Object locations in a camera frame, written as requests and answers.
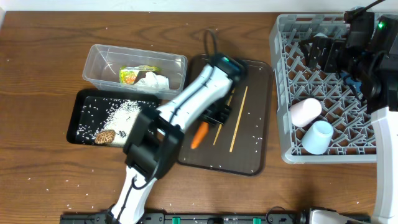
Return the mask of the orange carrot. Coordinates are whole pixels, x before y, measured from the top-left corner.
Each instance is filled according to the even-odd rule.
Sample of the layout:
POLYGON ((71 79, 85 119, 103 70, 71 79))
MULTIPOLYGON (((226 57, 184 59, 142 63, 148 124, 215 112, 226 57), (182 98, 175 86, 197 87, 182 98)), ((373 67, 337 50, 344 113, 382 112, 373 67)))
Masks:
POLYGON ((208 131, 209 131, 209 124, 206 122, 202 122, 199 125, 199 127, 193 137, 190 148, 196 149, 201 144, 202 140, 205 138, 208 131))

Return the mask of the large dark blue plate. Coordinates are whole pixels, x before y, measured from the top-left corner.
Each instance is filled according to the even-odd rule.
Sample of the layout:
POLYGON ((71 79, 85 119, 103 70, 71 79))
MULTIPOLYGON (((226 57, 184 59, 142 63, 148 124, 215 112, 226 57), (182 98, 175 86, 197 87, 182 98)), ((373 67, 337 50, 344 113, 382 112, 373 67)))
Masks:
POLYGON ((359 97, 359 93, 361 93, 360 87, 361 82, 356 81, 350 74, 341 72, 339 73, 340 78, 343 83, 350 88, 355 97, 359 97))

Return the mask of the pink cup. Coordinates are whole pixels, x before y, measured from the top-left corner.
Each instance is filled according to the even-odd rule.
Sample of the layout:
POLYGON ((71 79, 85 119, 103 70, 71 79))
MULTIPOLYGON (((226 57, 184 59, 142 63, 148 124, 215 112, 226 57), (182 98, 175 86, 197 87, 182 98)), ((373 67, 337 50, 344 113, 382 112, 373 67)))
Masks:
POLYGON ((315 98, 307 98, 290 107, 292 124, 300 128, 312 122, 321 112, 322 105, 315 98))

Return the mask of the white napkin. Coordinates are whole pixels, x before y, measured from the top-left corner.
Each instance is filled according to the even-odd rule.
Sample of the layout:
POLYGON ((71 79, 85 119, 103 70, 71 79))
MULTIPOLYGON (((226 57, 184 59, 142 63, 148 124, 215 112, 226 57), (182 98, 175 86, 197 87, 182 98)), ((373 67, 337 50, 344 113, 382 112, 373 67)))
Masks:
POLYGON ((140 78, 135 82, 137 86, 145 86, 161 90, 169 90, 169 79, 162 75, 157 75, 154 72, 146 72, 144 78, 140 78))

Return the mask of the light blue cup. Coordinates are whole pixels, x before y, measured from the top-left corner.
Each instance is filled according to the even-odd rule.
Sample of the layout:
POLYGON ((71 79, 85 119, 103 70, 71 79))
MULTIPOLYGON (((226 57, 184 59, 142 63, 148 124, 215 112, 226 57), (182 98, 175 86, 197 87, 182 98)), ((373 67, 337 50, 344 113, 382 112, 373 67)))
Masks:
POLYGON ((326 121, 316 121, 305 133, 301 142, 303 148, 314 155, 326 152, 334 133, 333 126, 326 121))

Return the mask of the white rice pile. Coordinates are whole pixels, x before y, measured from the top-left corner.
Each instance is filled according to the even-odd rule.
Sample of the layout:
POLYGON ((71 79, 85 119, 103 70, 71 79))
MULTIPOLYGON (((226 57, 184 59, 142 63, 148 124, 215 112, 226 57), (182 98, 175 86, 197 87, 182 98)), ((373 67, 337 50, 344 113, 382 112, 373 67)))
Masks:
POLYGON ((89 96, 80 110, 78 126, 75 130, 75 142, 95 144, 98 133, 112 129, 116 132, 114 141, 100 145, 123 147, 141 110, 157 106, 158 104, 153 101, 89 96))

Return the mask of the yellow green snack wrapper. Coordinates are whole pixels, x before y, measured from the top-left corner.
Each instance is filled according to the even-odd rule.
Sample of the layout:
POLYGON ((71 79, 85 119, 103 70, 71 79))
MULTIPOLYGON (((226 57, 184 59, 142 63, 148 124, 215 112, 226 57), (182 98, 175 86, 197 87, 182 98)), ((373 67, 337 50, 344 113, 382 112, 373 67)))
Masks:
POLYGON ((155 66, 138 65, 135 67, 122 66, 119 69, 119 81, 122 84, 132 85, 136 81, 139 72, 159 72, 161 69, 155 66))

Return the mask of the brown food scrap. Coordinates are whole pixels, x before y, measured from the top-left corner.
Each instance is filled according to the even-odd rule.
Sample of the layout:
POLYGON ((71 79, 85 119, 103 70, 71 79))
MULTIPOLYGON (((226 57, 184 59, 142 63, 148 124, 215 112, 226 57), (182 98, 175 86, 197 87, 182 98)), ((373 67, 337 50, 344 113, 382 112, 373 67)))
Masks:
POLYGON ((95 144, 109 144, 115 139, 115 130, 105 130, 96 135, 95 144))

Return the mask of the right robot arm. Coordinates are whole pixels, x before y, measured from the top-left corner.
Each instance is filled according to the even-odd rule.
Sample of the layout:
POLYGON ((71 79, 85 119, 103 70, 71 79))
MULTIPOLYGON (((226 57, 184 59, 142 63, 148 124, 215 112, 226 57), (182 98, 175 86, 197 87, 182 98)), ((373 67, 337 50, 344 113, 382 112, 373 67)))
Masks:
POLYGON ((299 43, 308 67, 345 72, 361 82, 376 141, 377 190, 373 223, 397 223, 397 16, 347 11, 344 39, 312 37, 299 43))

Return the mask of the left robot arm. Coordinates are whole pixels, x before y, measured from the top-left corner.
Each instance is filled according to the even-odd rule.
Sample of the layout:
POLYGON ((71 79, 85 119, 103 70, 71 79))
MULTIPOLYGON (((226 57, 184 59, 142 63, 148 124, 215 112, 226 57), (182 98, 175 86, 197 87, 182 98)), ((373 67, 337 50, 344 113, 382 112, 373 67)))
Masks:
POLYGON ((154 183, 176 162, 187 129, 198 119, 225 124, 231 113, 228 98, 245 76, 245 62, 217 53, 178 96, 137 115, 123 146, 126 179, 107 223, 137 223, 142 218, 154 183))

